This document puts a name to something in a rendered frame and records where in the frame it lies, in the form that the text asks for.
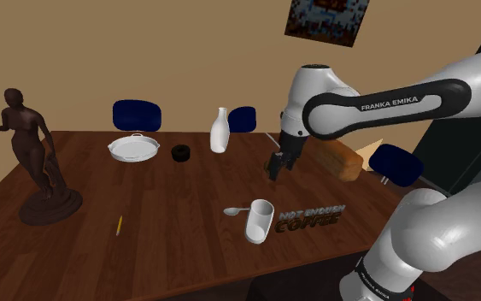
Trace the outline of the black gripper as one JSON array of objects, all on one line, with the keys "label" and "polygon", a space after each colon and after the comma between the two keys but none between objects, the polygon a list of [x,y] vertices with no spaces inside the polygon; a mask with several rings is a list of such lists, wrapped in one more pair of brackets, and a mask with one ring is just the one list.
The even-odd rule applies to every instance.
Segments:
[{"label": "black gripper", "polygon": [[308,137],[297,137],[281,131],[279,135],[280,152],[273,152],[266,165],[266,171],[270,180],[276,180],[280,169],[285,165],[288,170],[292,170],[296,159],[302,154],[302,148]]}]

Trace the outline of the brown bread loaf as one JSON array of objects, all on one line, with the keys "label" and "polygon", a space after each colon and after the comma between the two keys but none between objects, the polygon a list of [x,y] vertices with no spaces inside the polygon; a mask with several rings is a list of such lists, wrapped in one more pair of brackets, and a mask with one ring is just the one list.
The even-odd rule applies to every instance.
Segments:
[{"label": "brown bread loaf", "polygon": [[336,139],[321,141],[315,158],[332,176],[342,182],[355,181],[364,163],[359,154]]}]

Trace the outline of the narrow dark blue chair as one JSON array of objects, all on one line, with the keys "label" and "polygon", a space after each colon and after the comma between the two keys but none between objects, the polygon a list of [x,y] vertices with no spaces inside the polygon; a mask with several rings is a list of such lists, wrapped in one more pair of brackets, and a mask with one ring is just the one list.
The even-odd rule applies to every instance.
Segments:
[{"label": "narrow dark blue chair", "polygon": [[228,115],[231,133],[251,133],[256,129],[256,110],[252,106],[233,109]]}]

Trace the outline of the white cup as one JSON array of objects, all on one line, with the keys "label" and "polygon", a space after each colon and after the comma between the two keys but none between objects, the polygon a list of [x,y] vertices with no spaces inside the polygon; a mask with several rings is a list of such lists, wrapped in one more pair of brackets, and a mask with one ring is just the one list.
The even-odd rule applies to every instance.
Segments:
[{"label": "white cup", "polygon": [[268,235],[274,215],[273,205],[266,199],[254,200],[247,216],[244,235],[252,243],[263,243]]}]

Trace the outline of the brown lettering figure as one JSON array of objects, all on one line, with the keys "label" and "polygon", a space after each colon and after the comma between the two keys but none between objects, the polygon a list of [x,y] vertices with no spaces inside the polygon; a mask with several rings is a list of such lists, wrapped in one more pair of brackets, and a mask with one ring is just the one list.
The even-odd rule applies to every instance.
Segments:
[{"label": "brown lettering figure", "polygon": [[345,205],[281,212],[274,226],[276,233],[292,232],[307,227],[327,226],[338,222]]}]

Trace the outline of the white bottle vase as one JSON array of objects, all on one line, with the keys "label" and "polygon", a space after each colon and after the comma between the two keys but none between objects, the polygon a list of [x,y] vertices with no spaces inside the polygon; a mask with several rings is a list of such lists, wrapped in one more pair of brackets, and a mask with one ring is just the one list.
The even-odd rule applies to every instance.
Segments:
[{"label": "white bottle vase", "polygon": [[214,153],[224,153],[228,145],[230,128],[226,113],[227,108],[219,108],[217,118],[210,130],[210,149]]}]

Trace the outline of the brown wooden table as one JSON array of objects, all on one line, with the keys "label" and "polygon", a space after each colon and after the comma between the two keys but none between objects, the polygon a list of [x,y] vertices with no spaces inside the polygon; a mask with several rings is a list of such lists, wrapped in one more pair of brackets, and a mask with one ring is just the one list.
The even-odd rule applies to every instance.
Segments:
[{"label": "brown wooden table", "polygon": [[[400,200],[367,172],[352,182],[332,177],[315,158],[317,141],[270,181],[263,163],[274,145],[262,133],[233,134],[222,154],[205,133],[157,133],[157,155],[137,163],[109,154],[117,132],[53,138],[64,178],[84,202],[64,221],[30,227],[18,216],[36,191],[28,172],[18,166],[1,180],[0,301],[153,301],[364,251]],[[335,224],[271,232],[254,245],[245,215],[223,210],[258,198],[277,213],[345,210]]]}]

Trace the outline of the dark blue chair with legs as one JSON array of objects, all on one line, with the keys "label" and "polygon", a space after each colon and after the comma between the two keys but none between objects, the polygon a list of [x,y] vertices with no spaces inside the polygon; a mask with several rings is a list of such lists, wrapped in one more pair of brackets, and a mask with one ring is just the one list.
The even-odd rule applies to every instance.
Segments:
[{"label": "dark blue chair with legs", "polygon": [[394,145],[381,144],[368,161],[369,167],[397,186],[411,186],[424,172],[424,163]]}]

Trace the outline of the dark robot stand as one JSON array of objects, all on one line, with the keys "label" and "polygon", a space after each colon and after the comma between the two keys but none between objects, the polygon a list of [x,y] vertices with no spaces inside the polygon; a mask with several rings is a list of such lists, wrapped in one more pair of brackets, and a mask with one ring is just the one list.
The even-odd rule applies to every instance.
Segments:
[{"label": "dark robot stand", "polygon": [[340,280],[367,251],[255,277],[246,301],[343,301]]}]

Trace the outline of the wide dark blue chair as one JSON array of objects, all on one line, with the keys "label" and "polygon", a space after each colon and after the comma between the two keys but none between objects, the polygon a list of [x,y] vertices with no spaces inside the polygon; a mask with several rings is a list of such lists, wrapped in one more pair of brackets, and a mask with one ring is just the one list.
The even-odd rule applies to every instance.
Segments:
[{"label": "wide dark blue chair", "polygon": [[161,128],[161,108],[144,100],[118,100],[112,107],[112,119],[121,131],[156,132]]}]

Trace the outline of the black cabinet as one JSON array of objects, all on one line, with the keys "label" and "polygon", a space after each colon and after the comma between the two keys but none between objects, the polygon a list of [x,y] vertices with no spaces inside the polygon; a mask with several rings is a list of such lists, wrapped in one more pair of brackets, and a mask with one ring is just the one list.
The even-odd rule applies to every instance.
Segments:
[{"label": "black cabinet", "polygon": [[481,181],[481,45],[437,77],[451,74],[471,87],[472,100],[455,117],[433,121],[414,150],[425,164],[421,179],[449,195]]}]

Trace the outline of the dark brown human statue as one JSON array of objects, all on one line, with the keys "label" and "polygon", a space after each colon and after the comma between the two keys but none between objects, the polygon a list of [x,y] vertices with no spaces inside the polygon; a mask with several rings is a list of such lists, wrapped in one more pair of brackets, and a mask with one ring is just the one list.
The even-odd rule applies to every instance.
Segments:
[{"label": "dark brown human statue", "polygon": [[21,206],[21,221],[29,226],[45,226],[68,218],[79,210],[83,198],[67,187],[43,116],[24,105],[18,89],[8,88],[3,96],[7,107],[2,110],[0,132],[14,132],[11,146],[15,157],[39,188]]}]

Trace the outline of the pixelated wall picture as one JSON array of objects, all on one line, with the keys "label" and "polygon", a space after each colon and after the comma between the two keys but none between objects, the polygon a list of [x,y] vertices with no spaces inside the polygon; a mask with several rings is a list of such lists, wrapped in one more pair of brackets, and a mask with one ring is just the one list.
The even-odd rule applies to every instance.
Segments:
[{"label": "pixelated wall picture", "polygon": [[284,34],[352,47],[370,0],[292,0]]}]

